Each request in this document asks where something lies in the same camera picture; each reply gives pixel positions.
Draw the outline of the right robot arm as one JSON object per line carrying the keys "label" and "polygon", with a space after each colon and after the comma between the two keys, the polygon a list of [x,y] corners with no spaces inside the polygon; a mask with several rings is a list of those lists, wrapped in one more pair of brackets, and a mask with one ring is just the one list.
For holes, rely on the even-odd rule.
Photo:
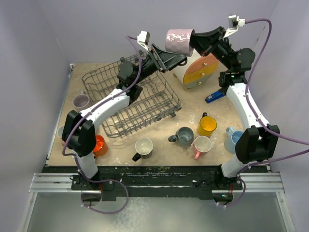
{"label": "right robot arm", "polygon": [[280,130],[277,125],[269,124],[249,92],[245,73],[252,68],[253,50],[233,50],[223,27],[193,34],[190,45],[203,57],[214,55],[227,68],[219,75],[220,91],[232,101],[244,129],[236,143],[235,154],[218,167],[215,177],[215,185],[226,189],[245,166],[273,157],[278,141],[276,134]]}

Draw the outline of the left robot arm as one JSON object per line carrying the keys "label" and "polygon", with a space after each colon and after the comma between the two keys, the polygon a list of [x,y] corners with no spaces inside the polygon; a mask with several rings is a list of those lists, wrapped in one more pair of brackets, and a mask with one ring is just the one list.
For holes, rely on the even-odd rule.
{"label": "left robot arm", "polygon": [[83,111],[72,110],[67,114],[62,141],[64,148],[72,150],[71,156],[75,159],[78,173],[83,176],[82,183],[88,189],[97,188],[101,182],[93,155],[97,128],[139,98],[142,92],[139,82],[156,71],[171,71],[187,62],[186,55],[161,50],[155,44],[151,45],[145,58],[137,51],[137,59],[137,64],[125,58],[120,59],[119,83],[107,97]]}

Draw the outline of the yellow mug black handle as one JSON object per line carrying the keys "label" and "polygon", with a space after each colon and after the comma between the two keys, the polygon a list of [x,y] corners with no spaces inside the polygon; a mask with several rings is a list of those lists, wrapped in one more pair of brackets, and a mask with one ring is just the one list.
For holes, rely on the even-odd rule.
{"label": "yellow mug black handle", "polygon": [[217,121],[213,117],[208,116],[206,112],[204,112],[197,127],[198,134],[200,136],[206,136],[210,138],[216,129]]}

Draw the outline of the purple mug black handle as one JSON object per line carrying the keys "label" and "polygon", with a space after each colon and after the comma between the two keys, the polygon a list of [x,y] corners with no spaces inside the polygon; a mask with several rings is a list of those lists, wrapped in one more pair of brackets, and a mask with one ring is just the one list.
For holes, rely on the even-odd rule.
{"label": "purple mug black handle", "polygon": [[170,29],[166,34],[165,50],[168,52],[192,56],[193,48],[190,45],[194,29]]}

